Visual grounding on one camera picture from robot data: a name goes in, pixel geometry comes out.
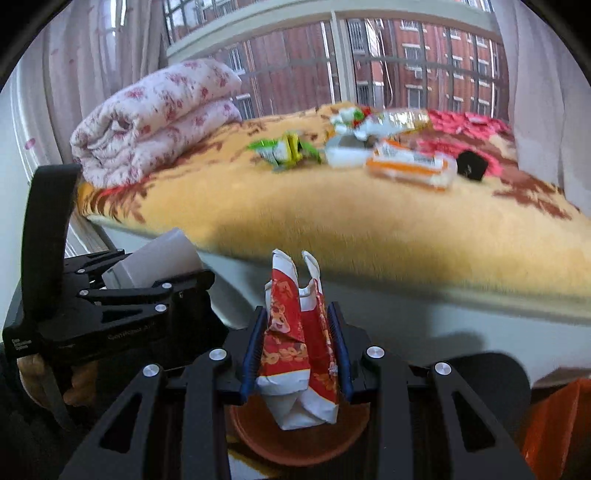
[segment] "triangular cutout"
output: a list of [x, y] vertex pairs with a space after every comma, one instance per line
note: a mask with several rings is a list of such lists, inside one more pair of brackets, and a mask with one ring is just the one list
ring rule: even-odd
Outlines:
[[109, 427], [100, 440], [101, 448], [114, 452], [127, 453], [131, 447], [131, 437], [134, 434], [135, 421], [138, 418], [142, 395], [136, 393], [123, 410], [119, 412], [113, 425]]
[[464, 396], [459, 392], [454, 392], [452, 397], [466, 451], [477, 452], [494, 446], [495, 438]]

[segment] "human hand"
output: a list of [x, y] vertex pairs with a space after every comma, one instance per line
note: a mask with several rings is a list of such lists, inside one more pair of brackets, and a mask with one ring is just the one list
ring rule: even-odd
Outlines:
[[[22, 386], [37, 404], [49, 408], [41, 379], [46, 374], [46, 365], [38, 353], [17, 360]], [[63, 400], [73, 407], [92, 405], [96, 398], [98, 362], [72, 367], [72, 388], [64, 393]]]

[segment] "black object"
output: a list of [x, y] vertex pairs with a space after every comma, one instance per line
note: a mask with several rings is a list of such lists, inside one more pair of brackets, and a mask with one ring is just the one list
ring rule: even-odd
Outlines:
[[[363, 456], [371, 480], [534, 480], [509, 434], [449, 364], [414, 367], [372, 346], [328, 308], [340, 390], [370, 403]], [[224, 405], [253, 392], [267, 313], [223, 349], [166, 372], [148, 365], [85, 438], [60, 480], [229, 480]]]
[[470, 180], [481, 181], [488, 162], [472, 150], [466, 150], [457, 156], [457, 174]]
[[[162, 279], [151, 288], [102, 290], [102, 274], [127, 256], [123, 250], [64, 260], [80, 172], [75, 164], [40, 167], [31, 182], [21, 282], [2, 331], [7, 358], [40, 353], [54, 374], [48, 388], [57, 383], [64, 393], [71, 387], [72, 366], [160, 339], [166, 339], [168, 367], [191, 363], [221, 345], [228, 330], [211, 310], [211, 271]], [[72, 428], [58, 397], [51, 409], [62, 426]], [[83, 408], [68, 411], [74, 420], [86, 416]]]

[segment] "bed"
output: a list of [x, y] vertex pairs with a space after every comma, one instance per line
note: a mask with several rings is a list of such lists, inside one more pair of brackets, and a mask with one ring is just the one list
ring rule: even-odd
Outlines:
[[[503, 350], [531, 364], [532, 382], [559, 367], [591, 365], [583, 343], [570, 343], [566, 360], [558, 351], [542, 363], [520, 353], [518, 344], [535, 338], [522, 319], [559, 327], [544, 330], [540, 348], [552, 348], [563, 333], [591, 340], [591, 221], [558, 188], [519, 171], [510, 134], [484, 141], [431, 131], [434, 140], [453, 137], [501, 167], [481, 183], [458, 177], [446, 192], [327, 165], [274, 173], [247, 149], [285, 131], [321, 147], [330, 116], [343, 106], [225, 125], [137, 184], [82, 184], [78, 210], [111, 232], [143, 238], [181, 228], [245, 310], [262, 301], [274, 248], [294, 259], [308, 250], [332, 286], [329, 299], [412, 361]], [[479, 322], [477, 338], [462, 335]], [[491, 340], [505, 324], [522, 333]], [[456, 341], [429, 343], [449, 336]]]

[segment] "curtain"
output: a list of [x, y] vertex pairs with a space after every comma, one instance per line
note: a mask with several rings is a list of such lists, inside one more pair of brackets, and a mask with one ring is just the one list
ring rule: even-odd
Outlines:
[[47, 26], [44, 85], [64, 163], [82, 119], [159, 68], [163, 34], [161, 0], [74, 0]]
[[556, 33], [521, 0], [492, 0], [509, 68], [519, 168], [591, 216], [591, 86]]

